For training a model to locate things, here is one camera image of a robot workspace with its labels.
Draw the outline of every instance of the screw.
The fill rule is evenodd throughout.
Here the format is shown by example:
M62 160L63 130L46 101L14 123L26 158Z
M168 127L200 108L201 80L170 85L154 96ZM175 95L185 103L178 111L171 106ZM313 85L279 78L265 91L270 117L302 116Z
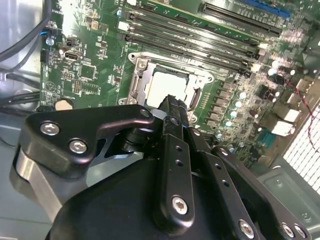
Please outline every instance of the screw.
M293 238L295 236L292 229L285 223L282 223L282 228L284 229L285 233L288 234L290 238Z
M48 45L48 46L53 46L55 44L55 40L51 37L47 37L46 40L45 40L45 43Z
M200 132L197 129L193 128L192 131L195 135L200 136Z
M40 131L45 135L54 136L60 132L60 128L54 123L46 122L40 126Z
M177 119L175 119L174 117L171 117L170 120L174 125L179 126L179 122Z
M178 214L185 215L188 211L188 206L186 202L181 197L174 197L172 199L172 206Z
M81 140L73 140L69 144L69 148L76 154L83 154L87 151L87 145Z
M223 155L228 156L228 153L226 150L224 150L222 147L220 148L221 152L223 153Z
M249 239L253 239L255 237L252 227L245 220L240 219L239 227Z
M140 113L141 113L143 116L145 116L146 118L149 117L149 113L148 113L146 110L144 110L144 109L141 109L141 110L140 110Z
M295 230L298 232L298 234L301 235L304 239L307 238L306 233L299 227L298 225L294 225Z
M138 66L139 68L144 69L146 67L146 64L144 62L140 62Z

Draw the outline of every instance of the black cable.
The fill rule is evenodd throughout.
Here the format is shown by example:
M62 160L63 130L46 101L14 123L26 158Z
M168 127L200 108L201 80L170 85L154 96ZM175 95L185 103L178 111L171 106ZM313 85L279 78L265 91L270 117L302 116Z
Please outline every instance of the black cable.
M14 81L17 81L17 82L21 82L21 83L24 83L32 88L35 88L35 89L40 89L40 82L37 82L37 81L34 81L34 80L31 80L27 77L24 77L24 76L20 76L20 75L17 75L17 74L14 74L14 73L9 73L6 75L6 78L7 79L11 79L11 80L14 80Z
M21 69L26 62L28 61L28 59L30 58L30 56L32 55L32 53L36 50L36 47L38 46L38 43L40 42L41 36L38 35L34 41L34 43L32 44L32 46L30 47L29 51L26 53L26 55L24 56L24 58L14 67L5 70L4 73L5 74L9 74L9 73L13 73L19 69Z
M8 143L6 140L3 139L3 137L0 135L0 142L4 143L5 145L8 145L11 148L15 148L16 146L13 144Z
M27 35L25 35L21 40L16 42L14 45L9 47L0 53L0 62L3 62L22 49L24 49L37 35L41 33L41 31L46 27L48 22L51 19L52 14L52 0L44 0L45 13L44 18L38 23L37 26L34 27Z
M18 100L13 100L7 103L4 103L2 106L10 106L10 105L17 105L17 104L30 104L30 103L36 103L39 102L40 97L29 97L26 99L18 99Z
M0 113L8 114L8 115L16 116L16 117L27 117L30 114L33 114L34 112L21 110L18 108L0 106Z
M40 96L39 91L23 93L23 94L14 95L14 96L8 96L8 97L0 99L0 106L3 106L5 104L13 102L13 101L23 100L23 99L27 99L27 98L33 98L33 97L39 97L39 96Z

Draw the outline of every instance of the ventilation grille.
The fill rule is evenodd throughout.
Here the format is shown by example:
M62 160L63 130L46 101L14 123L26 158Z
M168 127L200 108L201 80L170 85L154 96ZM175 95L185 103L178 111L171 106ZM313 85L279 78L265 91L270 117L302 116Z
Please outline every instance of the ventilation grille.
M320 106L316 108L313 114L315 119L310 133L314 147L320 152ZM320 154L312 148L308 138L310 121L311 117L296 136L283 158L320 194Z

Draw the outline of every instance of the blue pcie slot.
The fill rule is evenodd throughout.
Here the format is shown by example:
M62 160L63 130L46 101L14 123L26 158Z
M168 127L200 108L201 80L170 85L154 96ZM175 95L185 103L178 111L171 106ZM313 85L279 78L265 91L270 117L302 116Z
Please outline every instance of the blue pcie slot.
M266 4L260 3L256 0L240 0L241 2L243 2L244 4L253 6L257 9L261 9L263 11L266 11L268 13L274 14L276 16L282 17L282 18L290 18L291 17L291 13L288 13L286 11L282 11L278 8L272 7L272 6L268 6Z

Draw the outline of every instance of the cpu socket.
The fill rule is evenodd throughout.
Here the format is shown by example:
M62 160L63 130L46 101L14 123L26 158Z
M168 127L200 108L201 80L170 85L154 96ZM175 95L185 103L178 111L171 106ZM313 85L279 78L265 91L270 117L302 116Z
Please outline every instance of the cpu socket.
M128 58L135 68L126 104L158 108L167 95L172 95L184 101L189 112L194 111L204 86L214 81L208 71L155 53L136 52Z

